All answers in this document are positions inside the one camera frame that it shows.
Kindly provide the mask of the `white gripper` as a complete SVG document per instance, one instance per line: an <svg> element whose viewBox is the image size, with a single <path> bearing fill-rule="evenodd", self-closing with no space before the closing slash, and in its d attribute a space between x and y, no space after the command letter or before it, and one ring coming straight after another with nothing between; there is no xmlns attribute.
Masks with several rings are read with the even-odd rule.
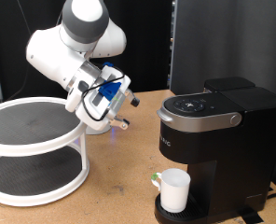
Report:
<svg viewBox="0 0 276 224"><path fill-rule="evenodd" d="M117 117L127 98L137 107L140 100L128 89L131 80L118 69L105 66L102 70L82 65L72 78L65 108L93 130L101 131L107 125L126 130L130 123Z"/></svg>

